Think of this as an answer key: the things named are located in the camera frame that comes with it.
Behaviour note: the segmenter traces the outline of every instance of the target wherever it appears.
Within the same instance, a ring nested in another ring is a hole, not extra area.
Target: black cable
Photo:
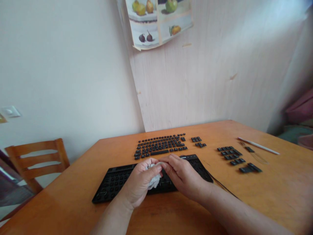
[[[238,200],[240,200],[235,194],[233,194],[231,191],[228,190],[228,188],[226,188],[220,181],[218,181],[213,175],[211,175],[210,172],[208,172],[209,175],[214,179],[216,180],[220,185],[222,185],[228,192],[230,192],[235,198],[237,198]]]

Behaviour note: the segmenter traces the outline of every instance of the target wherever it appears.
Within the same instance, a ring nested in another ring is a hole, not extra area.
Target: pink cloth
[[[313,88],[305,93],[287,110],[288,121],[299,124],[313,117]]]
[[[300,136],[298,138],[298,145],[313,150],[313,134]]]

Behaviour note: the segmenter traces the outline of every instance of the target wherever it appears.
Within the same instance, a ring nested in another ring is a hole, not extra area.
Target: person's right hand
[[[198,201],[201,188],[206,181],[193,169],[190,163],[175,154],[159,159],[165,172],[168,174],[175,187],[191,200]]]

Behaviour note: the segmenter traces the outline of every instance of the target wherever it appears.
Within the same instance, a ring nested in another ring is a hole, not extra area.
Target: fig
[[[167,0],[165,7],[168,13],[173,13],[177,9],[177,0]]]
[[[141,42],[145,42],[145,41],[146,41],[146,39],[144,38],[144,34],[141,34],[141,35],[139,36],[139,40],[140,40]]]
[[[146,8],[149,14],[153,13],[153,3],[150,0],[147,0]]]
[[[139,4],[136,8],[136,13],[139,16],[143,16],[146,14],[146,6],[144,4]]]
[[[152,35],[149,33],[149,31],[148,31],[148,36],[147,36],[147,41],[153,41],[153,38],[152,38]]]
[[[139,2],[138,0],[136,0],[135,2],[133,2],[133,5],[131,5],[133,7],[133,11],[136,12],[137,11],[137,7],[139,6]]]

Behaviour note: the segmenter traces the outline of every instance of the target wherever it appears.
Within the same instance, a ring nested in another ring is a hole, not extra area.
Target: poster
[[[125,0],[134,47],[149,50],[193,26],[190,0]]]

